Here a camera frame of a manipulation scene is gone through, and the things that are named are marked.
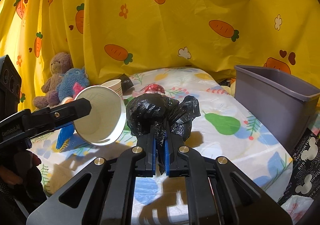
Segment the left gloved hand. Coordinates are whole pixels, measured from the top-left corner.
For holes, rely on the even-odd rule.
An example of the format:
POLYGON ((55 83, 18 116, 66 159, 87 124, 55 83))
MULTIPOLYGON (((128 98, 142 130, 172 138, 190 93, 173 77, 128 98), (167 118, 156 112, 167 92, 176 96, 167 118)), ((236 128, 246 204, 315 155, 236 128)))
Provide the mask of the left gloved hand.
POLYGON ((1 195, 13 207, 32 213, 47 199, 38 169, 40 158, 22 148, 1 147, 1 195))

